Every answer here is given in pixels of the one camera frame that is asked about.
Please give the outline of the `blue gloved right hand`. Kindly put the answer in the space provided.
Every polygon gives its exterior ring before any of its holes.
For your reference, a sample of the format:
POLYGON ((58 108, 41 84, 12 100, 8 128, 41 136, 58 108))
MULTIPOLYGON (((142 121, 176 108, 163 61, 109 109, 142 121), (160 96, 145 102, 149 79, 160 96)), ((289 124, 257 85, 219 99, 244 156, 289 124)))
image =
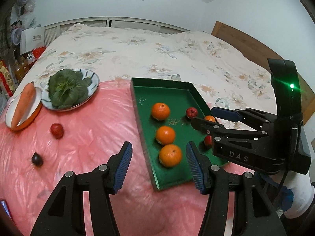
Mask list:
POLYGON ((256 175, 263 191, 269 197, 270 202, 276 210, 287 211, 293 204, 294 193, 288 189, 282 182, 284 172, 281 171, 275 175, 264 175, 258 173, 256 175))

